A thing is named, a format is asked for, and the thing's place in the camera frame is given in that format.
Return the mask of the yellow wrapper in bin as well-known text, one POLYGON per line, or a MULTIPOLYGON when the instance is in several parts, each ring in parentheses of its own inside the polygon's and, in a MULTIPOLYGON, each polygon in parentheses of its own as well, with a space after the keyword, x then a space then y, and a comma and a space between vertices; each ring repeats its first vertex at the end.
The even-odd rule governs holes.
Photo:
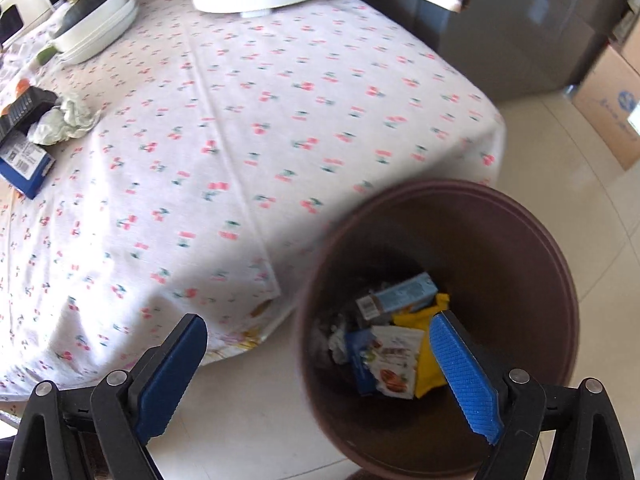
POLYGON ((418 362, 416 363, 416 385, 414 386, 414 396, 416 398, 422 398, 431 390, 447 383, 432 352, 430 340, 428 339, 428 330, 434 316, 449 308, 449 301, 448 294, 438 292, 435 295, 434 306, 418 312, 410 312, 408 309, 404 309, 393 315, 393 323, 396 326, 422 330, 424 333, 418 362))

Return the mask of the cherry print tablecloth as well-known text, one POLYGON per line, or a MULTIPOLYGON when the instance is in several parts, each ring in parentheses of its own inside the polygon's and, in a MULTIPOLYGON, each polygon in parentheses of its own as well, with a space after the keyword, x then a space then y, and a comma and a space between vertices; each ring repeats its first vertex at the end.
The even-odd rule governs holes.
POLYGON ((189 312, 207 361, 253 349, 366 198, 427 174, 497 177, 494 104, 360 0, 262 18, 137 4, 88 62, 35 68, 47 26, 6 52, 3 101, 27 77, 99 120, 51 148, 36 197, 2 184, 3 406, 132 367, 189 312))

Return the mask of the dark green squash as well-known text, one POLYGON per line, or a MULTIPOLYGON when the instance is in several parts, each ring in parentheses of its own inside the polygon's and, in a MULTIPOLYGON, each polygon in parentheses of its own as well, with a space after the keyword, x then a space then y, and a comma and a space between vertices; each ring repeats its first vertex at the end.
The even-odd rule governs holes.
POLYGON ((52 32, 51 37, 63 36, 94 11, 100 11, 104 14, 107 11, 118 9, 121 5, 122 0, 74 0, 62 17, 58 28, 52 32))

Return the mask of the black plastic food tray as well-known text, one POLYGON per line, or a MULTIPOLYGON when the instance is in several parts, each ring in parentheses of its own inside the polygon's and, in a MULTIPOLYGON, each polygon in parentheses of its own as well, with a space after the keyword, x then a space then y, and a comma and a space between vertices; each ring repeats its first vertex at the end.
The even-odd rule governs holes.
POLYGON ((50 90, 29 87, 10 106, 9 113, 0 118, 0 140, 11 133, 28 133, 29 128, 40 121, 58 102, 58 95, 50 90))

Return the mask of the stacked white bowls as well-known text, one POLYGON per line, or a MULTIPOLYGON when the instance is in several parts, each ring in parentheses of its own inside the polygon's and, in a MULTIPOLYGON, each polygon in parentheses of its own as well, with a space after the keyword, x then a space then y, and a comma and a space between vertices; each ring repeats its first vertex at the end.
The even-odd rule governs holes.
POLYGON ((76 65, 86 62, 114 44, 126 32, 136 19, 138 9, 137 0, 122 0, 118 9, 104 14, 94 11, 63 36, 51 37, 52 46, 58 50, 58 57, 64 64, 76 65))

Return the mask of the grey refrigerator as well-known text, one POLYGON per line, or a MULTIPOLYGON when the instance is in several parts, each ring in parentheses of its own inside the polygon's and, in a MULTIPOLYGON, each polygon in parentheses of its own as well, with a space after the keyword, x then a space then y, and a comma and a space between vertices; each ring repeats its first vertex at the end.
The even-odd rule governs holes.
POLYGON ((471 0, 450 13, 424 0, 362 1, 494 102, 577 84, 627 9, 627 0, 471 0))

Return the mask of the white snack packet in bin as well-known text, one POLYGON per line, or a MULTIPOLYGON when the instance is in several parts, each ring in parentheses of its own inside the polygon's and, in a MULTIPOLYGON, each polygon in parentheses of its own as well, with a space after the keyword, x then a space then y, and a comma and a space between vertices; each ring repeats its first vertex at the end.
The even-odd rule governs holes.
POLYGON ((373 326, 368 369, 383 396, 410 400, 416 388, 423 330, 393 325, 373 326))

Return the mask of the brown plastic trash bin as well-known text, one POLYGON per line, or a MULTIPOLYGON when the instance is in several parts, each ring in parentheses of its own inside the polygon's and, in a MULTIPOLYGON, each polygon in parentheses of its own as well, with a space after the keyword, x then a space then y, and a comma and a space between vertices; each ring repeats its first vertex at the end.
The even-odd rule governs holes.
POLYGON ((312 416, 375 479, 472 479, 572 379, 568 263, 524 206, 462 180, 368 198, 330 235, 296 314, 312 416))

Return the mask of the white paper tissue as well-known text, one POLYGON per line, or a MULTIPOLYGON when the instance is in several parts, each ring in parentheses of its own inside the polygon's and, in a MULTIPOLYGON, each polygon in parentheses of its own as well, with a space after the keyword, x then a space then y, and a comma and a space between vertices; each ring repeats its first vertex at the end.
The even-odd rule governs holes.
POLYGON ((91 108, 76 94, 61 94, 54 107, 28 129, 27 140, 51 146, 83 138, 99 122, 101 112, 91 108))

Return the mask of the light blue carton in bin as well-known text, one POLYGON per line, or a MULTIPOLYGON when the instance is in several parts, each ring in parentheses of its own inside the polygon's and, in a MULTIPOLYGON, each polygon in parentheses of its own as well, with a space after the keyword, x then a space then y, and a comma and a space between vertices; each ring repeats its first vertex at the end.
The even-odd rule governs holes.
POLYGON ((427 307, 438 293, 431 277, 423 272, 414 278, 356 300, 366 321, 409 308, 411 312, 427 307))

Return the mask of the green cucumber piece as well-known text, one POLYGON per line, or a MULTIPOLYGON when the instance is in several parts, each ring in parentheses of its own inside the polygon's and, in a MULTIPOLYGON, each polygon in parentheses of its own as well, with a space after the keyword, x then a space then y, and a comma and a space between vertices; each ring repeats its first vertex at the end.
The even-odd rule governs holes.
POLYGON ((51 58, 53 58, 57 54, 58 50, 56 50, 53 46, 49 46, 44 48, 37 54, 36 60, 40 66, 45 66, 51 61, 51 58))

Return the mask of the blue cardboard box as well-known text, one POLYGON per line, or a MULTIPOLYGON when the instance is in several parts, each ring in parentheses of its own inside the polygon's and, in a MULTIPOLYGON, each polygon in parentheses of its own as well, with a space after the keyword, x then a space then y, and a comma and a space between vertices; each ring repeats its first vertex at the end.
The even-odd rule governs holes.
POLYGON ((19 131, 4 138, 0 157, 2 177, 30 200, 37 196, 55 163, 53 156, 19 131))

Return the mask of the brown cardboard box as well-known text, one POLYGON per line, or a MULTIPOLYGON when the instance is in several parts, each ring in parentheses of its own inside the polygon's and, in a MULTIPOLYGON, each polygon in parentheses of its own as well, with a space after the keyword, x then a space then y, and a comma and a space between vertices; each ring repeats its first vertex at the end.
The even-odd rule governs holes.
POLYGON ((623 170, 639 160, 639 74, 611 46, 590 68, 573 98, 623 170))

